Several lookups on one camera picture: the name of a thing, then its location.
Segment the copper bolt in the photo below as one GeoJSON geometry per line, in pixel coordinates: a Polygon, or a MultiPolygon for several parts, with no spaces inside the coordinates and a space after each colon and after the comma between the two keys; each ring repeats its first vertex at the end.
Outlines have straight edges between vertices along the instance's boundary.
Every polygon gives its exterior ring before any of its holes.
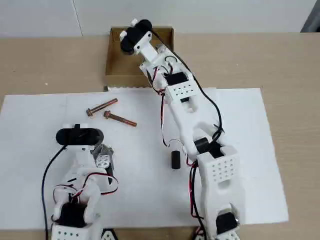
{"type": "Polygon", "coordinates": [[[103,104],[101,104],[99,106],[96,106],[95,108],[92,108],[92,109],[88,108],[86,110],[86,114],[88,115],[88,117],[92,117],[94,113],[96,113],[96,112],[98,112],[98,111],[110,106],[111,104],[116,103],[116,102],[118,102],[118,99],[114,98],[114,99],[112,99],[110,101],[107,101],[107,102],[105,102],[105,103],[103,103],[103,104]]]}
{"type": "Polygon", "coordinates": [[[133,126],[133,127],[136,127],[137,126],[137,123],[134,122],[134,121],[130,121],[130,120],[127,120],[123,117],[120,117],[120,116],[117,116],[117,115],[114,115],[112,114],[110,111],[105,111],[103,116],[108,119],[108,118],[111,118],[111,119],[114,119],[114,120],[117,120],[119,122],[122,122],[122,123],[125,123],[125,124],[128,124],[130,126],[133,126]]]}

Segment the white wall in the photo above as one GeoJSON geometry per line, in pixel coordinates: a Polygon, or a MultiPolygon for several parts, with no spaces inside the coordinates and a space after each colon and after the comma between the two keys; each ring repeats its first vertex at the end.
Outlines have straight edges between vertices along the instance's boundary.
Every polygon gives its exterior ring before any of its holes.
{"type": "Polygon", "coordinates": [[[81,36],[72,0],[0,0],[0,37],[81,36]]]}
{"type": "Polygon", "coordinates": [[[180,33],[300,32],[315,2],[0,0],[0,37],[103,35],[133,18],[170,25],[180,33]]]}

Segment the cardboard box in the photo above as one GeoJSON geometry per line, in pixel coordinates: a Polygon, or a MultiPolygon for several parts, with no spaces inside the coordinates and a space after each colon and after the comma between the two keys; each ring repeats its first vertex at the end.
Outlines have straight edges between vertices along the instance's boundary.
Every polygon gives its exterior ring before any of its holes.
{"type": "MultiPolygon", "coordinates": [[[[112,27],[106,59],[106,83],[108,87],[149,87],[147,78],[141,72],[139,65],[144,61],[141,54],[126,55],[121,51],[119,34],[128,27],[112,27]]],[[[154,27],[163,41],[174,49],[174,29],[172,27],[154,27]]],[[[151,44],[161,44],[152,36],[151,44]]]]}

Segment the wooden table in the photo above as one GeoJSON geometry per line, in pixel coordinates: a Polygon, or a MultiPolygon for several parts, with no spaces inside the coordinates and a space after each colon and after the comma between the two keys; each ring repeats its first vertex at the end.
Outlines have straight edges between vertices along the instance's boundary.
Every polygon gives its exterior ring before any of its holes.
{"type": "MultiPolygon", "coordinates": [[[[318,239],[320,34],[176,34],[174,45],[203,87],[261,88],[290,220],[243,226],[241,239],[318,239]]],[[[0,102],[5,94],[103,91],[107,46],[105,36],[0,39],[0,102]]],[[[191,235],[188,227],[116,232],[120,240],[191,235]]],[[[0,231],[4,239],[40,240],[44,234],[0,231]]]]}

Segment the bolt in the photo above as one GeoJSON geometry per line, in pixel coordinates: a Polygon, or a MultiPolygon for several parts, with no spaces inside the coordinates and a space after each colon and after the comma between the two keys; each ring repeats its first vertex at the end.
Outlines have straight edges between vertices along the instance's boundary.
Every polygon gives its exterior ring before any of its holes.
{"type": "Polygon", "coordinates": [[[114,115],[112,114],[110,111],[105,111],[103,116],[108,119],[108,118],[111,118],[111,119],[114,119],[114,120],[117,120],[119,122],[122,122],[122,123],[125,123],[125,124],[128,124],[130,126],[133,126],[133,127],[136,127],[137,126],[137,123],[134,122],[134,121],[130,121],[130,120],[127,120],[123,117],[120,117],[120,116],[117,116],[117,115],[114,115]]]}
{"type": "Polygon", "coordinates": [[[94,113],[96,113],[96,112],[98,112],[98,111],[110,106],[111,104],[115,104],[116,102],[118,102],[118,99],[114,98],[114,99],[112,99],[110,101],[107,101],[107,102],[105,102],[105,103],[103,103],[103,104],[101,104],[99,106],[96,106],[96,107],[94,107],[92,109],[88,108],[86,110],[86,114],[88,115],[88,117],[92,117],[94,113]]]}

